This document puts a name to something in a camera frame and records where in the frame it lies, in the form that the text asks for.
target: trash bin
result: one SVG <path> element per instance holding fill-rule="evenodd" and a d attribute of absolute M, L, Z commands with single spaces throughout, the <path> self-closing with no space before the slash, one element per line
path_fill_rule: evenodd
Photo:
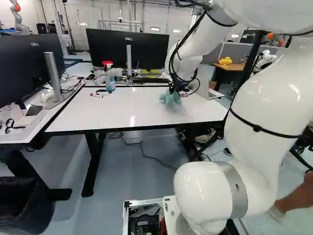
<path fill-rule="evenodd" d="M 37 235 L 48 226 L 54 204 L 33 178 L 0 177 L 0 232 Z"/>

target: keyboard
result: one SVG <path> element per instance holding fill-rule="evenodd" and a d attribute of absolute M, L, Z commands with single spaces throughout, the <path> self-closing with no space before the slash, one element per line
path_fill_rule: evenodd
<path fill-rule="evenodd" d="M 147 78 L 147 77 L 136 77 L 133 83 L 169 83 L 170 80 L 167 78 Z"/>

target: floor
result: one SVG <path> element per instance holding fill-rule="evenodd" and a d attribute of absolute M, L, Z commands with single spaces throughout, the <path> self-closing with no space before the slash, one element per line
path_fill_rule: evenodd
<path fill-rule="evenodd" d="M 219 102 L 228 107 L 230 101 Z M 126 132 L 126 142 L 143 141 L 146 155 L 159 158 L 175 167 L 187 162 L 187 155 L 177 139 L 174 129 Z M 232 157 L 223 153 L 224 140 L 217 141 L 205 151 L 213 161 L 228 161 Z M 80 192 L 89 163 L 89 152 L 83 136 L 53 137 L 47 146 L 32 154 L 24 152 L 42 178 L 51 188 L 74 189 L 72 198 L 58 202 L 53 221 L 44 235 L 121 235 L 122 208 L 125 200 L 161 198 L 173 195 L 174 171 L 142 156 L 139 145 L 125 145 L 122 139 L 106 138 L 98 170 L 94 195 L 81 198 Z M 313 165 L 313 153 L 302 155 Z M 303 179 L 305 167 L 287 155 L 281 168 L 278 197 L 297 187 Z M 2 165 L 0 176 L 10 175 Z M 244 218 L 250 235 L 313 234 L 313 209 L 291 211 L 282 224 L 268 214 Z"/>

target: spray bottle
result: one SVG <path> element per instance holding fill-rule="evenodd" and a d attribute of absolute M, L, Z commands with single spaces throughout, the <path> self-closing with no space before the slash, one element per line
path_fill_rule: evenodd
<path fill-rule="evenodd" d="M 114 73 L 111 69 L 113 65 L 112 61 L 102 61 L 104 71 L 105 71 L 105 81 L 106 81 L 106 90 L 107 92 L 112 92 L 115 89 L 115 79 Z"/>

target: dell monitor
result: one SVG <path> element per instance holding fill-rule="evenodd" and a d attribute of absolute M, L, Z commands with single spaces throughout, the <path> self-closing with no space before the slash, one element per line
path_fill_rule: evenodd
<path fill-rule="evenodd" d="M 114 68 L 126 68 L 126 45 L 132 46 L 133 69 L 162 69 L 169 35 L 86 29 L 92 65 L 110 60 Z"/>
<path fill-rule="evenodd" d="M 23 100 L 50 81 L 45 51 L 52 51 L 59 76 L 65 71 L 57 34 L 0 37 L 0 108 Z"/>

